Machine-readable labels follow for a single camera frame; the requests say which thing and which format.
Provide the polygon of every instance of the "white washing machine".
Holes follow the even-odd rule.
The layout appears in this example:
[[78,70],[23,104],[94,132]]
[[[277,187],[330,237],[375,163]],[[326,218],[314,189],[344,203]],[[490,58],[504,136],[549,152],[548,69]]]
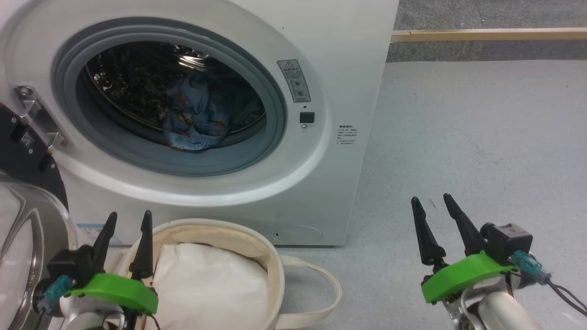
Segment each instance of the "white washing machine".
[[[1,0],[0,101],[50,145],[90,236],[117,211],[131,244],[148,209],[153,225],[208,217],[342,245],[397,3]],[[165,85],[194,70],[229,72],[261,105],[213,148],[178,151]]]

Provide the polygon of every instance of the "gray floor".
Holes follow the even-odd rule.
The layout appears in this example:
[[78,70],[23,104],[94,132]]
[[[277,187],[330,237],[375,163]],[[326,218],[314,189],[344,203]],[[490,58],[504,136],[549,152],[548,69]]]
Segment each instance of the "gray floor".
[[[332,271],[339,308],[311,329],[451,329],[424,303],[410,198],[419,196],[448,262],[464,257],[442,202],[451,193],[480,226],[515,222],[553,281],[587,301],[587,62],[390,63],[359,182],[348,243],[280,248]],[[544,329],[586,329],[549,288],[518,300]],[[332,299],[308,270],[289,270],[284,312]]]
[[[585,0],[401,0],[395,30],[581,28]],[[587,59],[587,41],[395,43],[388,62]]]

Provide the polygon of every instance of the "green bracket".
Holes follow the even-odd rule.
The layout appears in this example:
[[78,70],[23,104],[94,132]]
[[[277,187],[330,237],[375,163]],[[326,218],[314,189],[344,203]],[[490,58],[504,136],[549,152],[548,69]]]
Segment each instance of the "green bracket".
[[73,289],[71,295],[88,295],[94,299],[110,302],[147,314],[157,313],[159,298],[141,281],[131,280],[116,274],[96,274],[83,288]]
[[517,267],[502,266],[482,251],[439,270],[422,285],[422,293],[427,303],[441,301],[475,283],[511,270],[517,270]]

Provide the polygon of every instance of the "laundry basket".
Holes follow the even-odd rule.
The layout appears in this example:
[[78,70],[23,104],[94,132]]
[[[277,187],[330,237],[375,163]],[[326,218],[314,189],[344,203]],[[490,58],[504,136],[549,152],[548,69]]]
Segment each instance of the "laundry basket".
[[[232,251],[256,261],[267,271],[269,310],[267,320],[259,330],[298,329],[317,324],[336,308],[342,297],[340,283],[331,273],[299,258],[280,256],[265,237],[241,225],[200,218],[176,220],[162,224],[153,229],[153,265],[157,265],[159,252],[164,244],[180,243],[207,244]],[[130,278],[128,269],[138,246],[139,242],[137,241],[124,256],[119,275]],[[284,267],[308,267],[316,271],[332,286],[336,295],[334,303],[317,312],[280,314],[279,309],[285,289]],[[150,286],[152,282],[153,278],[144,280],[147,286]],[[145,318],[141,322],[137,322],[136,329],[143,329],[144,322]]]

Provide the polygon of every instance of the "laundry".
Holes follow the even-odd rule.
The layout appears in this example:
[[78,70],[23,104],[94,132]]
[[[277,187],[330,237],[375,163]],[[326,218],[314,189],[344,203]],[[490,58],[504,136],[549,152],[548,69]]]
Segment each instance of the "laundry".
[[255,90],[242,83],[222,81],[209,73],[194,72],[175,80],[166,90],[171,110],[163,120],[167,145],[199,151],[219,145],[232,121],[262,109]]

